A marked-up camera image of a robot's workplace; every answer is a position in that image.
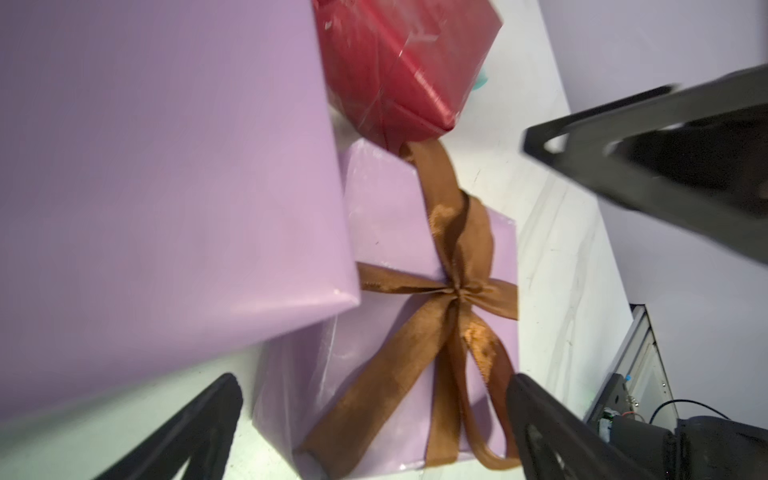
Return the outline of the small purple gift box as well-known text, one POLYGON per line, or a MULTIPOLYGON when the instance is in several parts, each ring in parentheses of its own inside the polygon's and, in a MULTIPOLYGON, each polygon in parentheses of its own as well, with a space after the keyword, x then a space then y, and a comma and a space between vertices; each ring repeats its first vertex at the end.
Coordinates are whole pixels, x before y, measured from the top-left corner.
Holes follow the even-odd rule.
MULTIPOLYGON (((344 199, 357 262, 383 266, 443 282, 446 276, 433 244, 415 168, 360 140, 342 157, 344 199)), ((492 277, 517 286, 515 223, 486 208, 494 238, 492 277)), ((379 294, 362 289, 358 307, 273 340, 253 419, 257 430, 303 479, 332 479, 295 448, 343 395, 383 344, 426 302, 424 295, 379 294)), ((518 320, 473 309, 495 331, 514 370, 519 363, 518 320)), ((347 478, 365 478, 425 464, 435 365, 429 365, 381 429, 347 478)), ((481 434, 499 456, 505 439, 472 358, 466 365, 471 410, 481 434)), ((476 459, 460 437, 455 462, 476 459)))

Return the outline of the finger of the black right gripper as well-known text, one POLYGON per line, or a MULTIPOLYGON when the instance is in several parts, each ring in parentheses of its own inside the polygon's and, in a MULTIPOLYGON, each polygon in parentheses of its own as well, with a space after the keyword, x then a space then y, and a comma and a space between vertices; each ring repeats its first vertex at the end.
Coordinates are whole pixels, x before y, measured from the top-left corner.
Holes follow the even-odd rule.
POLYGON ((767 261, 767 68, 529 127, 531 158, 627 210, 767 261))

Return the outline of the brown satin ribbon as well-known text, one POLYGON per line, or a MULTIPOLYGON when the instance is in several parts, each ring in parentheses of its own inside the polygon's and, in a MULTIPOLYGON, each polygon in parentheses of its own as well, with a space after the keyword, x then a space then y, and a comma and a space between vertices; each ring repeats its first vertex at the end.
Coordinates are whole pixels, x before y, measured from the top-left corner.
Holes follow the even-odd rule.
POLYGON ((339 400, 295 448, 332 479, 352 473, 419 376, 435 365, 425 464, 453 463, 460 437, 490 470, 521 464, 506 406, 515 373, 495 331, 473 309, 516 321, 518 288, 491 275, 494 238, 482 202, 463 191, 449 155, 438 140, 407 142, 400 149, 420 181, 429 231, 445 281, 367 263, 357 265, 361 287, 379 294, 424 295, 426 302, 390 337, 339 400), (471 410, 466 365, 472 358, 505 439, 497 455, 481 434, 471 410))

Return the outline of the red gift box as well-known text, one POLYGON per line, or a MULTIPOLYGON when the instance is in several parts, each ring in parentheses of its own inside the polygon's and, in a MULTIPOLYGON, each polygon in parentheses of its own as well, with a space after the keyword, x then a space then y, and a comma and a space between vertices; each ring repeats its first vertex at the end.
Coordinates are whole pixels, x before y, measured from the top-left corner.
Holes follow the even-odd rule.
POLYGON ((502 27, 488 0, 312 7, 330 104, 390 152, 455 128, 502 27))

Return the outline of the large purple gift box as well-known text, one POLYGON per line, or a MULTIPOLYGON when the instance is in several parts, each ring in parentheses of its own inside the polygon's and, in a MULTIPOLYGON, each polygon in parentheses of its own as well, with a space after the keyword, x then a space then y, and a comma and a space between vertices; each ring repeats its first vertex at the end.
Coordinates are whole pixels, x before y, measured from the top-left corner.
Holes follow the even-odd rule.
POLYGON ((307 1, 1 5, 1 417, 360 302, 307 1))

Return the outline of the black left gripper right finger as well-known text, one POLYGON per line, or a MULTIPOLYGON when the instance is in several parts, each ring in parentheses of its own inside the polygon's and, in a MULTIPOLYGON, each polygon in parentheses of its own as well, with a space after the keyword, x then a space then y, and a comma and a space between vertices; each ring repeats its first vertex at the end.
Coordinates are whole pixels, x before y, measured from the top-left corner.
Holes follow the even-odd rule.
POLYGON ((536 381, 511 377, 506 394, 525 477, 528 479, 655 479, 616 445, 604 441, 536 381))

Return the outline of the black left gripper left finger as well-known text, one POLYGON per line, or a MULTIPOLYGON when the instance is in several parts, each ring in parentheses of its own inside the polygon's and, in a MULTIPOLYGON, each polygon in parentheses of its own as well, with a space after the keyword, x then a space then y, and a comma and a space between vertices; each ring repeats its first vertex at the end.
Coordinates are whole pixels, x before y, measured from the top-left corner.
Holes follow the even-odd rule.
POLYGON ((236 377, 225 373, 98 477, 221 479, 242 406, 236 377))

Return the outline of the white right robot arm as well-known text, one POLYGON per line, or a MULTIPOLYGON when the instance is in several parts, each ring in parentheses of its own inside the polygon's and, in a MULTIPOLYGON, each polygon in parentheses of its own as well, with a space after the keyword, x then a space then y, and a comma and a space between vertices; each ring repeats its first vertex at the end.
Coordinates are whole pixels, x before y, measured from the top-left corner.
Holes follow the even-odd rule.
MULTIPOLYGON (((658 87, 528 128, 523 152, 631 211, 767 261, 767 69, 658 87)), ((764 429, 715 413, 673 430, 581 421, 532 378, 506 390, 530 479, 763 479, 764 429)))

